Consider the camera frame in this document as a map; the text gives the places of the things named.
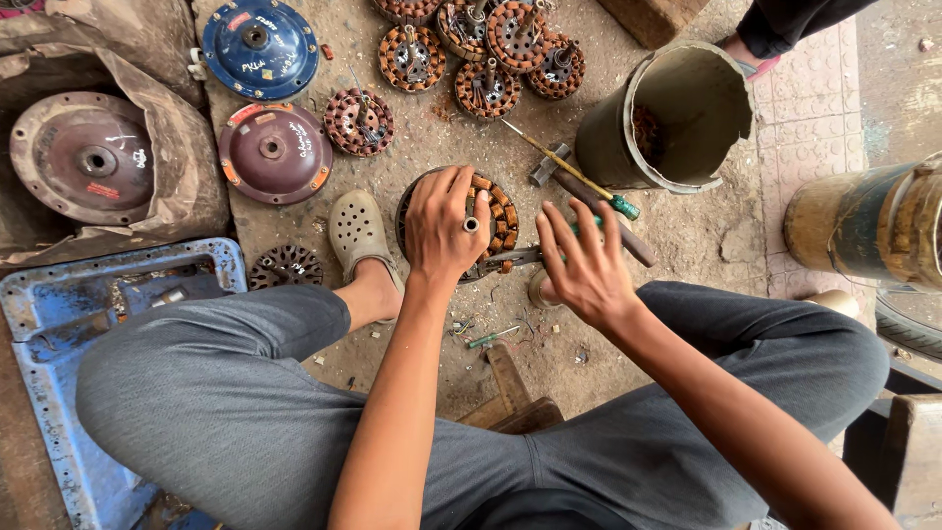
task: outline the gray pants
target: gray pants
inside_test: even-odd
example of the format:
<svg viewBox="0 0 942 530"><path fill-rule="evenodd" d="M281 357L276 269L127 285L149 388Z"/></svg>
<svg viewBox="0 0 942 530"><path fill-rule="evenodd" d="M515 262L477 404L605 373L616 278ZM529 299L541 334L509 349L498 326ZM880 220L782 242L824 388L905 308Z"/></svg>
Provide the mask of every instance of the gray pants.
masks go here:
<svg viewBox="0 0 942 530"><path fill-rule="evenodd" d="M638 294L821 440L886 380L876 336L829 309L675 282ZM323 528L366 396L317 382L298 361L349 322L321 287L149 310L86 355L79 418L124 466L235 529ZM423 528L452 528L487 499L528 488L581 491L642 529L729 530L768 511L657 385L532 435L436 421Z"/></svg>

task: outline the blue metal tray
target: blue metal tray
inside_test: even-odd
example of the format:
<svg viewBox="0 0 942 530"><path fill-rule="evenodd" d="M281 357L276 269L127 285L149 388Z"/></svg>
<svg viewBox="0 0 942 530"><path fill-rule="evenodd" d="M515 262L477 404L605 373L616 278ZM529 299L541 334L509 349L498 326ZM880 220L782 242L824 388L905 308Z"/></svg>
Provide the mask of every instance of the blue metal tray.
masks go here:
<svg viewBox="0 0 942 530"><path fill-rule="evenodd" d="M224 238L198 240L19 271L0 282L13 353L76 530L129 530L157 492L79 424L79 362L108 329L175 288L188 300L245 292L241 249ZM212 528L197 523L205 516L187 519L182 527Z"/></svg>

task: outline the hammer head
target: hammer head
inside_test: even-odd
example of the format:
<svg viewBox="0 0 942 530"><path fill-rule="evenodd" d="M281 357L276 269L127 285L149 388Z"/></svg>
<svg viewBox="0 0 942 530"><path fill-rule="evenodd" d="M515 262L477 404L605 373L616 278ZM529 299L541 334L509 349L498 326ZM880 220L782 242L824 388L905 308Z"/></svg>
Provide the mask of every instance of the hammer head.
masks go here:
<svg viewBox="0 0 942 530"><path fill-rule="evenodd" d="M549 148L553 151L553 153L556 154L557 157L560 157L563 160L566 160L569 155L573 153L572 149L570 149L568 145L562 143L561 141L550 145ZM546 183L547 180L549 180L549 177L553 174L554 171L556 171L558 167L560 167L560 165L557 164L556 161L554 161L552 158L543 157L543 160L540 162L540 164L530 171L530 184L540 188L543 184Z"/></svg>

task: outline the left hand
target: left hand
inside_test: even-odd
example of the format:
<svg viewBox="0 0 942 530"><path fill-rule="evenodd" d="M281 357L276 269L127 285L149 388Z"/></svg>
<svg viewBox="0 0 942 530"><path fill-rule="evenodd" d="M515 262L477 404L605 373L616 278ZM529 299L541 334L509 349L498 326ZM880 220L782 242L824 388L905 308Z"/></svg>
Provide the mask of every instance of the left hand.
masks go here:
<svg viewBox="0 0 942 530"><path fill-rule="evenodd" d="M427 280L441 279L449 285L457 284L487 248L491 240L487 191L479 191L475 198L474 216L480 229L469 234L462 228L472 175L474 168L471 166L449 166L426 175L415 185L406 212L410 276L419 274Z"/></svg>

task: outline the tiled floor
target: tiled floor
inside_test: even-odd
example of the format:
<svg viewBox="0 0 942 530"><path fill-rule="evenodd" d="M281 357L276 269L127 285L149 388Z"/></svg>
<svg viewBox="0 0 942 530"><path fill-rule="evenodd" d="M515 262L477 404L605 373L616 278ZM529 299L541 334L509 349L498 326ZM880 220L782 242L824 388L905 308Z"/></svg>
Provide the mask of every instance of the tiled floor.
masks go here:
<svg viewBox="0 0 942 530"><path fill-rule="evenodd" d="M802 267L782 234L788 201L798 188L817 177L867 167L854 18L801 41L755 81L754 91L769 297L800 300L842 289L857 298L859 320L873 326L873 289L853 283L865 280Z"/></svg>

